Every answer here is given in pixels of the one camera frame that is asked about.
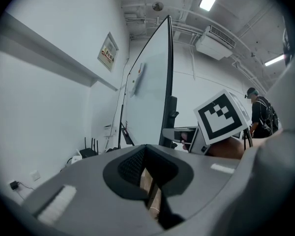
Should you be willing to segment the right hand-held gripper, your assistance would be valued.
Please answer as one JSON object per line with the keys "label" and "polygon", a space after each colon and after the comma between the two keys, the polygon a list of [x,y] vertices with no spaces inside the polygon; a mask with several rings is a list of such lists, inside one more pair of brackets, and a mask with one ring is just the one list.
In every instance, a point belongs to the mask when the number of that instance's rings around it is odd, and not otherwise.
{"label": "right hand-held gripper", "polygon": [[189,153],[207,154],[210,147],[238,133],[249,130],[250,117],[239,98],[223,89],[194,110],[197,127],[183,129],[164,128],[162,135],[177,142],[177,135],[185,133],[183,140]]}

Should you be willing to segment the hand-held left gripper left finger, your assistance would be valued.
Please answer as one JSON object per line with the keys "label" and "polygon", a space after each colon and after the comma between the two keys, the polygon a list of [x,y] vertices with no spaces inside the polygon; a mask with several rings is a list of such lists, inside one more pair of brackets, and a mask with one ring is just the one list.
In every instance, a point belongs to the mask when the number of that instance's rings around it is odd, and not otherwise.
{"label": "hand-held left gripper left finger", "polygon": [[166,160],[164,147],[140,145],[83,159],[34,190],[22,207],[39,225],[64,236],[159,236],[147,209],[144,169]]}

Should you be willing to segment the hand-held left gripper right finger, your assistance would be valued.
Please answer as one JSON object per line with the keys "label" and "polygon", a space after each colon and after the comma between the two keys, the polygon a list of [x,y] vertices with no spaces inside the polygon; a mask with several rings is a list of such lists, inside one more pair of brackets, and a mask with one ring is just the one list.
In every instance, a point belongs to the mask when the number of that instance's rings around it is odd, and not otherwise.
{"label": "hand-held left gripper right finger", "polygon": [[161,187],[159,220],[140,236],[212,236],[223,209],[236,195],[230,190],[240,160],[142,145],[144,165]]}

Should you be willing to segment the black framed whiteboard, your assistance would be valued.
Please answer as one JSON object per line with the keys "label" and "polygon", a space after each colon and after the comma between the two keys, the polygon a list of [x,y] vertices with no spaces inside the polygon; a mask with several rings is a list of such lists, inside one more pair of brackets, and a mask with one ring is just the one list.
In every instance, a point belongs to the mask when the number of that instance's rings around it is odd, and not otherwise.
{"label": "black framed whiteboard", "polygon": [[[146,64],[136,94],[130,97],[132,81]],[[170,147],[162,130],[173,128],[177,99],[172,96],[174,71],[172,19],[167,16],[147,41],[126,78],[119,135],[131,145]]]}

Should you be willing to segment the person's right forearm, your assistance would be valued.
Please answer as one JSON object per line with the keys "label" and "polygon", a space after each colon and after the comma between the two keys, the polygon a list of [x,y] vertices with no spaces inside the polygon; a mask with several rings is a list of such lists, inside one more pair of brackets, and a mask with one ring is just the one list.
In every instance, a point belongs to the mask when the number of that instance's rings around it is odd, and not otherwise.
{"label": "person's right forearm", "polygon": [[208,154],[214,157],[240,160],[244,154],[244,145],[239,140],[229,137],[212,144]]}

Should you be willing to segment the person's right hand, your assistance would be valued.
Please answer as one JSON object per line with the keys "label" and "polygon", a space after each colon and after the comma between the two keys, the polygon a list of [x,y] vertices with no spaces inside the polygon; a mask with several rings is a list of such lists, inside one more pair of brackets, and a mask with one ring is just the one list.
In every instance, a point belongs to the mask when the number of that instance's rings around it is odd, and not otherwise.
{"label": "person's right hand", "polygon": [[182,132],[181,133],[181,143],[182,143],[182,148],[184,150],[189,151],[192,139],[193,139],[193,136],[191,135],[190,132]]}

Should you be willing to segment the white network box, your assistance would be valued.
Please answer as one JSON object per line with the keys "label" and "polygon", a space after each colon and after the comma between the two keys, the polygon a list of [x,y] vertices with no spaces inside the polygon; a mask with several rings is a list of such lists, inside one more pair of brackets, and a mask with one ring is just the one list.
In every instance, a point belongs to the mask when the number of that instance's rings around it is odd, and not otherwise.
{"label": "white network box", "polygon": [[75,162],[80,161],[80,160],[82,160],[82,159],[83,159],[83,157],[82,157],[80,151],[77,149],[77,150],[76,150],[76,155],[74,155],[74,156],[72,157],[72,159],[71,159],[71,164],[74,164]]}

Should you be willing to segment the black router with antennas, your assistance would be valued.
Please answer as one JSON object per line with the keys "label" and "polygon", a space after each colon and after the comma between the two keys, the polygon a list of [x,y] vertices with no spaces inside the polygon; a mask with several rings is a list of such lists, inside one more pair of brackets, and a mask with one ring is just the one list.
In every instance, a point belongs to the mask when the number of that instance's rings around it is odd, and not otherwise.
{"label": "black router with antennas", "polygon": [[87,148],[86,138],[85,138],[85,148],[82,150],[79,150],[78,152],[81,155],[81,157],[84,159],[84,158],[88,158],[92,156],[97,156],[98,155],[98,151],[96,150],[97,148],[98,148],[98,141],[94,138],[91,139],[91,146]]}

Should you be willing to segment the person's light shirt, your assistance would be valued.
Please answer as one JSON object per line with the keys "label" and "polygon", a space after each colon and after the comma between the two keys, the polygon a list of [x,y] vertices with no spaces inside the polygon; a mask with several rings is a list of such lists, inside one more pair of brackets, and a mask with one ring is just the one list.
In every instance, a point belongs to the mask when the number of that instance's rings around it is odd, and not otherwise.
{"label": "person's light shirt", "polygon": [[295,236],[295,57],[270,96],[283,129],[257,148],[245,189],[212,236]]}

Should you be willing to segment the white ceiling air conditioner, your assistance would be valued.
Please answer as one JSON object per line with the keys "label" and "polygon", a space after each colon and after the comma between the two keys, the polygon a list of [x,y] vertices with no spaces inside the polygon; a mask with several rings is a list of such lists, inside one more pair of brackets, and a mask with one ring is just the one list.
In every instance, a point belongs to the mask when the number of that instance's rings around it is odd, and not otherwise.
{"label": "white ceiling air conditioner", "polygon": [[198,52],[216,60],[229,58],[235,46],[234,40],[214,26],[207,26],[195,44]]}

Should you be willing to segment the bundle of white ceiling pipes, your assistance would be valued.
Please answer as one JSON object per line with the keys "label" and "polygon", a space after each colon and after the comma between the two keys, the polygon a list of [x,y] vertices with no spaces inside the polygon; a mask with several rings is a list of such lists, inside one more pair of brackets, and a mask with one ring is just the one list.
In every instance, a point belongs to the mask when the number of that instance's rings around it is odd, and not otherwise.
{"label": "bundle of white ceiling pipes", "polygon": [[209,48],[210,54],[220,56],[222,61],[231,63],[261,91],[267,91],[273,85],[273,79],[266,72],[265,63],[257,50],[229,27],[203,12],[174,6],[165,6],[161,11],[154,11],[151,3],[125,4],[122,9],[132,40],[147,39],[161,21],[170,15],[175,43],[195,49],[200,39],[207,41],[212,38],[221,46],[216,49]]}

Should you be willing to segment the grey wall electrical panel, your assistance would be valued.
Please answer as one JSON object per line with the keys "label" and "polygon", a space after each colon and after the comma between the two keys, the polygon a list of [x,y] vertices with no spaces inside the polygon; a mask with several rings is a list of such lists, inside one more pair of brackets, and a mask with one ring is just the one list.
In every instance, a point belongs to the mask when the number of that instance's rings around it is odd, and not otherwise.
{"label": "grey wall electrical panel", "polygon": [[114,68],[118,51],[118,46],[109,32],[104,40],[97,59],[111,72]]}

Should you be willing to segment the white wall ledge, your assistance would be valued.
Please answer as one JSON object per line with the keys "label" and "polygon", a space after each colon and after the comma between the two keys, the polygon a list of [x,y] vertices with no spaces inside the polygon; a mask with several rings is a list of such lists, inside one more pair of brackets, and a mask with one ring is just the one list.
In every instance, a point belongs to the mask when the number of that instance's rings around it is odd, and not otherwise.
{"label": "white wall ledge", "polygon": [[0,51],[87,87],[117,83],[91,71],[7,12],[0,17]]}

